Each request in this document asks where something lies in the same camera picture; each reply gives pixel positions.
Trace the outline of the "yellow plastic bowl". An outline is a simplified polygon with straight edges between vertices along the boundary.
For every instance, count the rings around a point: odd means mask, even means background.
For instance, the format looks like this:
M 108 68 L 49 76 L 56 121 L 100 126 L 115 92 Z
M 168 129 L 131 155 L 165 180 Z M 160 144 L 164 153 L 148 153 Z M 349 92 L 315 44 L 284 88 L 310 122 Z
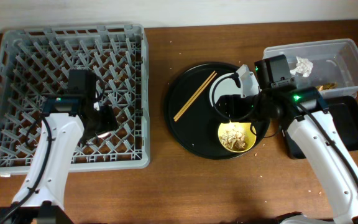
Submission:
M 229 152 L 247 152 L 256 143 L 256 129 L 252 123 L 221 123 L 218 128 L 218 139 Z

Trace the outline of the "brown snack wrapper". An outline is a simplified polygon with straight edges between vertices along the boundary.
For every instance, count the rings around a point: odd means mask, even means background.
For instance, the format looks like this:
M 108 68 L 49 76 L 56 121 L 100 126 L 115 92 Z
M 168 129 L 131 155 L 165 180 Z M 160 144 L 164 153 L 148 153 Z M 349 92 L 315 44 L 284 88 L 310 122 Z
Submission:
M 327 84 L 323 84 L 323 85 L 318 85 L 316 86 L 316 89 L 318 91 L 324 91 L 324 90 L 333 90 L 337 88 L 337 84 L 336 83 L 327 83 Z

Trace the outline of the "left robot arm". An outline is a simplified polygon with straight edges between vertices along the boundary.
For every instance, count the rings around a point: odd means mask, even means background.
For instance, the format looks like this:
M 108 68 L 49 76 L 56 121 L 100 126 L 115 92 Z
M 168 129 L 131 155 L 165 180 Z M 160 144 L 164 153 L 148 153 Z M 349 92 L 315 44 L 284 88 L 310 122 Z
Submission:
M 70 70 L 65 93 L 47 98 L 35 156 L 11 206 L 0 207 L 0 223 L 72 222 L 63 199 L 73 153 L 79 143 L 118 128 L 113 109 L 98 104 L 102 82 L 89 70 Z

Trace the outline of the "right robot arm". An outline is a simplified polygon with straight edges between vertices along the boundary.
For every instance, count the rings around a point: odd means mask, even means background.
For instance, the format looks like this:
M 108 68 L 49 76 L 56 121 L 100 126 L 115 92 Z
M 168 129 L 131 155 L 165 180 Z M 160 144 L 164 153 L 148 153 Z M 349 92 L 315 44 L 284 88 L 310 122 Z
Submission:
M 223 122 L 278 121 L 303 152 L 333 210 L 333 223 L 358 223 L 358 167 L 342 142 L 319 91 L 298 88 L 278 55 L 217 78 L 210 103 Z

